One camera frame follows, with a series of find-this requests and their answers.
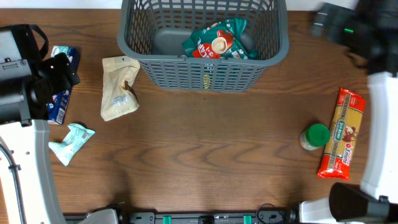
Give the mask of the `beige paper pouch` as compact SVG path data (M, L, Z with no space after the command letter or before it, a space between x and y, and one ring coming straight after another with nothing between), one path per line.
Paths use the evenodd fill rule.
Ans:
M132 86L141 68L139 62L127 56L102 59L103 97L101 117L110 121L139 108Z

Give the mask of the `green coffee sachet bag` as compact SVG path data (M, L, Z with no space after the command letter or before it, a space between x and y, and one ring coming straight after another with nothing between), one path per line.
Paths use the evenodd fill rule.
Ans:
M255 60L258 51L247 50L240 41L247 24L247 20L239 17L213 23L209 27L194 31L190 38L182 43L182 47L188 57Z

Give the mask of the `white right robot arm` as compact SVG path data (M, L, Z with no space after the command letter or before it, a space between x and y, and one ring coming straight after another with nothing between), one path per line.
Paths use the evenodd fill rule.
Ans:
M305 201L299 223L397 223L397 1L324 3L312 32L366 59L371 100L368 161L359 185L335 183L327 198Z

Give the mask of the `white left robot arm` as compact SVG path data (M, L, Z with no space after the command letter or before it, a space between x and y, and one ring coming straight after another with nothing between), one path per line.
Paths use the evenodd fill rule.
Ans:
M65 53L46 58L34 24L1 28L1 187L10 223L65 223L49 158L53 96L79 84Z

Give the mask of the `green lid jar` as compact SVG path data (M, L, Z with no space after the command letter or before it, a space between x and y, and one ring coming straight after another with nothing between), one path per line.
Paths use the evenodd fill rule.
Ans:
M308 151L325 146L329 139L330 130L320 123L311 125L299 137L300 145Z

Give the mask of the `red spaghetti pack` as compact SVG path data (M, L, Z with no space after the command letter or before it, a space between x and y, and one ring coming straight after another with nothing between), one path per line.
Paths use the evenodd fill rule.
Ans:
M349 179L366 100L357 93L341 88L327 142L317 173L321 179Z

